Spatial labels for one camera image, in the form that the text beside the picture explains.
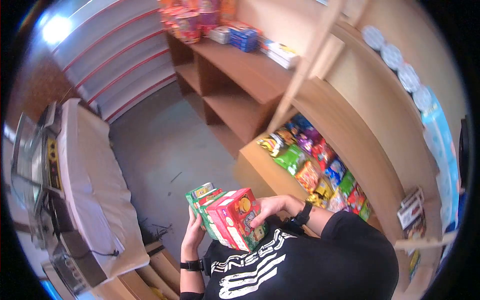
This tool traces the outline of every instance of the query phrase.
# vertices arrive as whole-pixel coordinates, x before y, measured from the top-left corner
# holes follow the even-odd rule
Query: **red box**
[[[255,229],[250,227],[250,222],[260,213],[260,205],[250,188],[228,192],[209,206],[207,212],[223,231],[222,235],[225,232],[230,236],[229,242],[237,249],[253,251],[267,233],[266,223]]]

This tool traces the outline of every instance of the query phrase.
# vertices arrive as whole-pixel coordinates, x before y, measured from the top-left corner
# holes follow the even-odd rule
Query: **concrete floor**
[[[232,176],[235,160],[182,98],[176,82],[113,122],[110,137],[138,219],[147,218],[144,223],[152,232],[158,228],[152,224],[171,223],[162,242],[180,261],[189,219],[185,193],[205,182],[224,191],[239,189]],[[200,256],[210,242],[206,234]]]

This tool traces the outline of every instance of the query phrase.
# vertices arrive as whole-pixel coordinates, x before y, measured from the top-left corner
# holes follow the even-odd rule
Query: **white cloth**
[[[108,139],[109,126],[72,98],[62,106],[57,138],[65,200],[78,231],[109,280],[145,266],[150,258],[142,243],[137,213]]]

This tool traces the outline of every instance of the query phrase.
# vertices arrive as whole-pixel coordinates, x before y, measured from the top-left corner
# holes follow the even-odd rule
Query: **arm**
[[[251,226],[257,227],[265,219],[271,215],[285,210],[292,216],[296,216],[305,207],[305,202],[291,195],[280,195],[268,198],[257,199],[260,202],[261,213],[252,220]],[[319,207],[312,207],[310,211],[310,219],[307,222],[308,228],[315,232],[318,236],[322,234],[325,225],[334,213]]]
[[[198,245],[203,240],[205,231],[200,228],[202,218],[200,215],[193,214],[192,208],[189,207],[190,221],[188,222],[187,232],[183,238],[181,245],[180,260],[182,263],[186,261],[196,261],[198,257]],[[180,293],[193,292],[203,294],[205,291],[204,278],[202,272],[192,272],[185,269],[180,270]]]

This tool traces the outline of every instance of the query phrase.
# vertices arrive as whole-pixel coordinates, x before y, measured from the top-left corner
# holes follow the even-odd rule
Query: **black t-shirt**
[[[254,252],[213,241],[212,275],[199,299],[390,299],[398,281],[392,244],[359,216],[338,212],[321,239],[298,236],[270,224]]]

